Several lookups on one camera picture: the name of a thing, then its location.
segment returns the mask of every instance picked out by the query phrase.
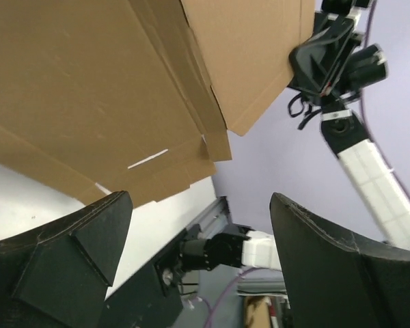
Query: cardboard box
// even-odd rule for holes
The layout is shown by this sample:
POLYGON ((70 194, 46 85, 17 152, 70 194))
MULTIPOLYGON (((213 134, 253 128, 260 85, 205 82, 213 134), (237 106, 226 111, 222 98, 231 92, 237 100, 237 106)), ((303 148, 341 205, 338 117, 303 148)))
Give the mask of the cardboard box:
POLYGON ((248 296, 243 302, 245 328, 271 328, 267 297, 248 296))
POLYGON ((287 86, 313 20, 314 0, 1 0, 0 163, 86 204, 185 190, 287 86))

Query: black connector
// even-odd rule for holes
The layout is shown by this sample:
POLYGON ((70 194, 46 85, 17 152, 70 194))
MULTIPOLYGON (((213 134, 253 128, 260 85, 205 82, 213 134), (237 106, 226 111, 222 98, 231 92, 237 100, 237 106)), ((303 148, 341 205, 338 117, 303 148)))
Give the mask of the black connector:
POLYGON ((289 55, 295 77, 288 87, 320 105, 320 98, 336 86, 362 38, 354 33, 355 22, 350 18, 327 20, 320 15, 315 23, 316 34, 289 55))
POLYGON ((368 9, 372 0, 323 0, 321 9, 329 14, 348 16, 353 7, 368 9))
POLYGON ((240 268, 243 242, 249 240, 246 233, 250 230, 242 225, 231 224, 211 239, 185 241, 180 248, 182 271, 211 271, 220 264, 240 268))

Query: cardboard edge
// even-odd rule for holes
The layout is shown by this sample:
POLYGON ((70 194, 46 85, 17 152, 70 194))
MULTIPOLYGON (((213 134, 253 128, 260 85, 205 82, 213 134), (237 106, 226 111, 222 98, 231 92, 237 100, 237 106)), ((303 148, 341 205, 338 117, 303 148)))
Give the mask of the cardboard edge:
POLYGON ((253 126, 252 122, 257 122, 264 114, 264 111, 254 111, 252 108, 262 107, 268 109, 277 98, 276 90, 284 90, 292 80, 292 77, 293 73, 289 63, 288 67, 283 70, 281 74, 277 75, 271 84, 264 89, 261 95, 250 104, 243 115, 233 124, 229 125, 228 129, 241 137, 246 135, 253 126))
POLYGON ((77 197, 77 200, 83 203, 85 206, 88 206, 95 201, 104 198, 107 194, 102 192, 96 185, 89 188, 87 191, 84 191, 77 197))
POLYGON ((271 327, 271 318, 266 296, 258 295, 245 297, 243 302, 243 312, 245 328, 271 327))
POLYGON ((195 60, 195 65, 196 65, 196 67, 192 69, 194 69, 194 71, 199 73, 202 79, 202 82, 204 84, 204 87, 206 88, 206 91, 208 93, 208 96, 212 100, 212 104, 214 104, 215 106, 215 110, 219 111, 219 115, 220 115, 221 121, 223 122, 224 126, 218 129, 207 129, 207 124, 205 124, 203 119, 201 119, 200 113, 196 113, 194 114, 194 116, 197 117, 201 121, 202 126, 205 128, 203 134, 204 134, 204 138, 206 140, 206 143, 207 143, 207 146, 210 152, 211 159, 216 162, 230 161, 232 159, 232 153, 230 149, 230 142, 229 142, 229 137, 228 137, 228 132, 227 132, 228 124, 221 111, 219 101, 217 97, 215 96, 215 93, 213 90, 213 84, 211 83, 211 78, 208 73, 208 69, 206 68, 205 61, 202 57, 199 44, 197 43, 194 31, 190 27, 187 12, 184 8, 182 1, 181 0, 178 0, 178 1, 180 4, 180 7, 182 8, 184 19, 186 20, 186 23, 188 25, 188 29, 187 29, 188 41, 189 41, 192 58, 195 60))
POLYGON ((39 183, 55 185, 57 191, 76 199, 95 185, 87 176, 49 156, 2 126, 0 164, 39 183), (19 149, 20 152, 8 152, 7 149, 19 149), (40 170, 41 167, 50 167, 50 171, 43 172, 40 170))
POLYGON ((178 74, 172 67, 171 59, 169 58, 169 55, 167 54, 167 49, 164 46, 164 42, 161 40, 161 36, 156 32, 156 29, 150 28, 150 26, 152 25, 152 22, 147 21, 148 19, 146 17, 148 16, 155 19, 152 6, 150 6, 145 1, 142 1, 141 4, 145 6, 144 9, 147 11, 147 13, 143 13, 134 8, 134 5, 133 3, 131 3, 131 0, 128 1, 128 4, 134 11, 136 17, 138 18, 138 21, 140 22, 141 27, 143 28, 150 42, 152 43, 154 50, 156 51, 158 56, 161 58, 161 61, 163 62, 163 65, 168 75, 171 77, 175 88, 178 90, 178 93, 181 99, 183 100, 183 103, 185 104, 185 107, 187 111, 189 112, 191 118, 195 122, 198 131, 201 132, 201 134, 204 136, 205 140, 207 141, 206 143, 207 143, 207 147, 209 148, 211 159, 214 161, 227 161, 227 160, 232 159, 232 155, 231 155, 230 148, 229 148, 228 135, 226 133, 227 131, 226 122, 220 110, 219 103, 217 102, 217 99, 215 98, 213 91, 211 90, 210 77, 206 69, 204 60, 202 59, 202 55, 200 54, 200 50, 197 45, 197 42, 195 41, 193 31, 189 27, 187 13, 185 12, 185 9, 182 5, 182 1, 181 0, 178 0, 178 1, 179 1, 178 3, 179 7, 180 7, 179 9, 182 10, 182 17, 185 19, 185 23, 186 23, 185 31, 187 33, 187 42, 189 46, 189 49, 188 49, 189 59, 191 59, 191 61, 194 61, 193 63, 190 63, 189 69, 199 80, 199 83, 202 86, 202 89, 208 94, 208 98, 210 100, 210 106, 215 107, 214 109, 210 108, 209 110, 219 111, 221 124, 212 126, 210 122, 207 122, 207 119, 204 119, 203 115, 205 115, 205 113, 198 112, 194 104, 192 104, 191 101, 189 100, 189 95, 182 82, 182 79, 178 76, 178 74))
POLYGON ((300 24, 300 43, 304 43, 312 37, 314 17, 316 16, 316 2, 311 1, 311 5, 307 5, 307 1, 301 2, 301 24, 300 24))
MULTIPOLYGON (((130 181, 117 189, 128 191, 136 208, 151 202, 160 202, 182 193, 189 189, 194 182, 212 176, 215 172, 216 167, 211 160, 194 159, 164 169, 153 176, 130 181)), ((96 188, 92 188, 81 196, 82 202, 86 204, 91 204, 100 198, 100 191, 96 188)))

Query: black cable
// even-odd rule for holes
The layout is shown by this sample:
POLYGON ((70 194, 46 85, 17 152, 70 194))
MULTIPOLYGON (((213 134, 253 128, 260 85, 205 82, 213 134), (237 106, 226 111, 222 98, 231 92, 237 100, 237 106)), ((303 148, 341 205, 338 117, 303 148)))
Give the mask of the black cable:
MULTIPOLYGON (((363 47, 367 48, 369 46, 369 39, 370 39, 370 34, 372 32, 372 25, 374 21, 374 16, 375 16, 375 10, 377 8, 377 3, 378 0, 374 0, 372 2, 372 7, 370 8, 369 11, 369 17, 368 21, 366 23, 366 33, 365 33, 365 39, 364 39, 364 44, 363 47)), ((366 130, 368 131, 369 134, 369 139, 377 146, 379 153, 381 154, 381 157, 384 159, 385 163, 387 164, 388 167, 392 167, 392 164, 389 162, 387 159, 386 154, 384 153, 383 149, 380 147, 378 141, 375 139, 374 134, 372 133, 372 129, 369 125, 368 117, 367 117, 367 111, 366 111, 366 102, 365 102, 365 97, 364 97, 364 91, 361 91, 361 97, 360 97, 360 115, 361 115, 361 120, 363 121, 364 126, 366 127, 366 130)), ((402 192, 409 198, 410 201, 410 190, 408 190, 407 186, 405 185, 404 181, 398 176, 398 174, 393 171, 392 175, 395 177, 396 182, 398 185, 401 187, 402 192)))
POLYGON ((279 291, 277 292, 276 290, 271 292, 271 291, 261 291, 261 292, 247 292, 246 290, 240 290, 238 289, 237 292, 241 292, 246 295, 287 295, 286 291, 279 291))
POLYGON ((179 283, 179 287, 180 287, 180 296, 187 296, 187 295, 192 295, 192 294, 197 294, 199 291, 196 289, 193 292, 185 292, 184 291, 184 286, 199 286, 199 284, 191 284, 191 283, 187 283, 184 284, 183 282, 179 283))
POLYGON ((197 293, 198 293, 198 290, 195 290, 195 291, 193 291, 193 292, 184 292, 184 293, 181 293, 180 296, 187 296, 187 295, 192 295, 192 294, 197 294, 197 293))
POLYGON ((287 105, 288 115, 290 115, 291 118, 297 118, 298 116, 300 116, 303 113, 304 109, 305 106, 302 101, 302 93, 297 94, 295 97, 293 97, 293 99, 290 100, 290 102, 287 105), (302 109, 298 113, 293 113, 292 107, 298 100, 301 101, 302 109))
POLYGON ((307 123, 314 118, 315 116, 319 115, 320 113, 322 113, 322 109, 317 109, 315 111, 311 111, 310 113, 307 113, 307 115, 305 115, 304 119, 302 120, 302 122, 298 125, 298 130, 303 130, 303 128, 305 128, 305 126, 307 125, 307 123))

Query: cable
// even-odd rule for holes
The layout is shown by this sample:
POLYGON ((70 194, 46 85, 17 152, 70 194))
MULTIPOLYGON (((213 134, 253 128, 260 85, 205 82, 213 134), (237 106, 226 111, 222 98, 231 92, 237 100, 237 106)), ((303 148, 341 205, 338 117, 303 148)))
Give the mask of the cable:
POLYGON ((239 275, 237 275, 231 282, 226 286, 225 290, 220 294, 220 296, 217 298, 216 303, 214 306, 211 308, 210 314, 208 315, 208 318, 205 321, 204 328, 207 328, 209 324, 213 321, 213 316, 215 315, 215 312, 217 308, 220 306, 221 302, 225 298, 225 296, 231 291, 232 287, 239 281, 241 280, 244 276, 258 270, 264 270, 263 268, 250 268, 247 269, 246 271, 243 271, 239 275))
POLYGON ((197 294, 197 290, 195 290, 193 292, 182 292, 180 294, 180 296, 187 296, 187 295, 193 295, 193 294, 197 294))
MULTIPOLYGON (((194 302, 205 303, 206 309, 208 310, 208 315, 210 315, 210 313, 211 313, 211 304, 207 299, 205 299, 203 297, 196 296, 196 297, 193 297, 191 299, 184 300, 182 302, 184 303, 184 306, 186 306, 190 310, 194 310, 194 305, 193 305, 194 302)), ((211 322, 209 322, 209 324, 206 328, 213 328, 213 324, 211 322)))
POLYGON ((289 102, 288 105, 287 105, 288 115, 289 115, 291 118, 297 118, 298 116, 300 116, 300 115, 303 113, 304 109, 305 109, 305 105, 304 105, 304 102, 303 102, 303 100, 302 100, 302 93, 299 93, 299 94, 297 94, 295 97, 293 97, 292 100, 290 100, 290 102, 289 102), (294 103, 297 102, 298 100, 301 101, 302 109, 301 109, 300 111, 298 111, 297 113, 293 113, 292 106, 293 106, 294 103))
POLYGON ((305 126, 307 125, 307 123, 314 117, 316 117, 317 115, 319 115, 320 113, 322 113, 322 109, 317 109, 315 111, 313 111, 312 106, 308 106, 308 111, 305 113, 305 117, 303 118, 302 122, 298 125, 298 130, 303 130, 303 128, 305 128, 305 126))
MULTIPOLYGON (((365 37, 364 43, 363 43, 364 48, 367 48, 368 45, 369 45, 369 38, 370 38, 370 34, 372 32, 372 24, 373 24, 373 21, 374 21, 375 9, 377 8, 377 2, 378 2, 377 0, 373 0, 372 6, 370 7, 368 22, 366 23, 366 37, 365 37)), ((368 119, 367 119, 367 115, 366 115, 366 103, 365 103, 365 100, 364 100, 364 91, 363 90, 360 92, 359 107, 360 107, 361 120, 363 121, 363 124, 366 127, 366 130, 368 131, 369 139, 377 146, 377 148, 379 149, 379 153, 380 153, 381 157, 384 159, 384 161, 386 162, 387 166, 392 167, 390 165, 389 161, 387 160, 386 155, 384 154, 381 147, 379 146, 378 142, 374 138, 374 135, 373 135, 373 133, 370 129, 368 119)), ((398 185, 401 187, 404 194, 410 200, 410 191, 407 190, 407 188, 405 186, 405 183, 399 178, 399 176, 395 173, 395 171, 393 171, 392 174, 395 177, 396 181, 398 182, 398 185)))
POLYGON ((181 295, 183 295, 184 294, 184 284, 182 283, 182 281, 179 283, 179 292, 180 292, 180 294, 181 295))
POLYGON ((246 290, 241 290, 241 289, 237 289, 237 292, 240 292, 242 294, 246 294, 246 295, 287 295, 287 292, 285 290, 267 290, 267 291, 261 291, 261 292, 247 292, 246 290))

